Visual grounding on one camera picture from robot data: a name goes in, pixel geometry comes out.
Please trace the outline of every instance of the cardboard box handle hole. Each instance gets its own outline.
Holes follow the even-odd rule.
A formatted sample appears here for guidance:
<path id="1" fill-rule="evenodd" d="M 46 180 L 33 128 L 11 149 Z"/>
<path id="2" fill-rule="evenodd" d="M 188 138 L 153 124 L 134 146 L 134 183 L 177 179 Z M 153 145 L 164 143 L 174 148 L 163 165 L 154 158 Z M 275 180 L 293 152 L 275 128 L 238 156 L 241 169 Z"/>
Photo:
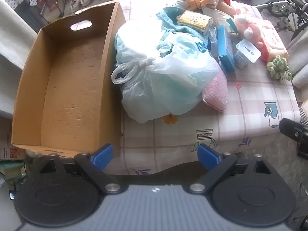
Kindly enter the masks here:
<path id="1" fill-rule="evenodd" d="M 84 20 L 78 23 L 75 23 L 73 25 L 70 26 L 70 29 L 73 31 L 77 31 L 77 30 L 81 30 L 84 28 L 90 28 L 92 27 L 92 23 L 89 20 Z"/>

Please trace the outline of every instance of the pink cloth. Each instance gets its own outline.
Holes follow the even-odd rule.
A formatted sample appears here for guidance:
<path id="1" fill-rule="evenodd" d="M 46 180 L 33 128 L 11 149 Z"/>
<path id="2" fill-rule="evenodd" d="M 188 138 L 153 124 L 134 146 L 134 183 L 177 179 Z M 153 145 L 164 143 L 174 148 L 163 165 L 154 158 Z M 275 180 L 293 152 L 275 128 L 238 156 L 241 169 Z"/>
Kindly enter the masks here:
<path id="1" fill-rule="evenodd" d="M 217 111 L 223 112 L 225 110 L 228 104 L 228 85 L 227 78 L 220 67 L 217 76 L 202 91 L 202 99 Z"/>

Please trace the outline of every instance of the gray ribbed surface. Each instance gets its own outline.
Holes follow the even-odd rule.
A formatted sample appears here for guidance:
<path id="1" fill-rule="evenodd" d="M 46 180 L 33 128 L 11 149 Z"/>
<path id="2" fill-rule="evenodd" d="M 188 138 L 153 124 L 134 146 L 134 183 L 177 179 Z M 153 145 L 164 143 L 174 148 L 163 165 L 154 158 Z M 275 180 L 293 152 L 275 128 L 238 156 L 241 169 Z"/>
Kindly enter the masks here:
<path id="1" fill-rule="evenodd" d="M 20 231 L 43 228 L 25 225 Z M 181 186 L 130 186 L 119 195 L 107 196 L 86 220 L 49 231 L 251 231 L 222 218 L 205 197 L 191 195 Z M 281 224 L 262 231 L 290 231 Z"/>

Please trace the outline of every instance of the blue box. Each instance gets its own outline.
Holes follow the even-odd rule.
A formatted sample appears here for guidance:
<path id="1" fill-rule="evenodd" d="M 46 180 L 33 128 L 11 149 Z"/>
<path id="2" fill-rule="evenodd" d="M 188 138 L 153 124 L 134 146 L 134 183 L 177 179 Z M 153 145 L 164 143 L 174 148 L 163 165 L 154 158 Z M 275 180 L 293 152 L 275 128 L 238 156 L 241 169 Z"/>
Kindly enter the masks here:
<path id="1" fill-rule="evenodd" d="M 228 73 L 235 72 L 232 42 L 223 25 L 217 27 L 218 58 Z"/>

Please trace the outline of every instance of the green scrunchie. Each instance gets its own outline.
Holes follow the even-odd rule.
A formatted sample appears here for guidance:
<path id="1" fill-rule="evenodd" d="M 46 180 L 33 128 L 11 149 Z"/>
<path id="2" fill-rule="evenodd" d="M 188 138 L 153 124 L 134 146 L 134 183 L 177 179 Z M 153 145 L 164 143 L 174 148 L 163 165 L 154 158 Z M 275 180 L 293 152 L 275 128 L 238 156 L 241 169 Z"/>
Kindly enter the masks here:
<path id="1" fill-rule="evenodd" d="M 270 77 L 276 80 L 292 80 L 292 75 L 287 60 L 284 57 L 277 55 L 273 61 L 267 63 L 266 68 L 270 73 Z"/>

